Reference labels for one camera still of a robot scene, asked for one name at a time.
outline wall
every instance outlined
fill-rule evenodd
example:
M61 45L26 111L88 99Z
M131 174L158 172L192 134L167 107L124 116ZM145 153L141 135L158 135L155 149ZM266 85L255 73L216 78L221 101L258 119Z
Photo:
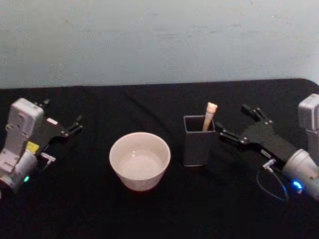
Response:
M0 88L303 77L319 1L1 0Z

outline black tablecloth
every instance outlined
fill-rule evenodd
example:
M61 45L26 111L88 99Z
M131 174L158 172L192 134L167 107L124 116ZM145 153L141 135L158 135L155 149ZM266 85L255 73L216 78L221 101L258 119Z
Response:
M206 167L181 164L183 116L204 114L208 101L219 106L215 120L236 132L253 122L241 105L260 107L279 135L307 149L297 108L311 93L319 87L303 79L0 90L3 129L20 97L51 98L46 115L63 125L84 117L79 135L48 148L56 162L1 202L0 238L318 238L318 202L294 194L288 181L286 204L260 190L255 175L266 160L259 154L220 143ZM145 193L125 188L108 159L112 144L136 131L157 134L172 154Z

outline gray container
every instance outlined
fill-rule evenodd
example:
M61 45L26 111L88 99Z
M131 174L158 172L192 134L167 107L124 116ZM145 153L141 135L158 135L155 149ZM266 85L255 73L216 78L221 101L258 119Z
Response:
M205 116L184 116L185 148L183 165L185 167L206 165L211 146L217 141L214 121L208 131L202 131Z

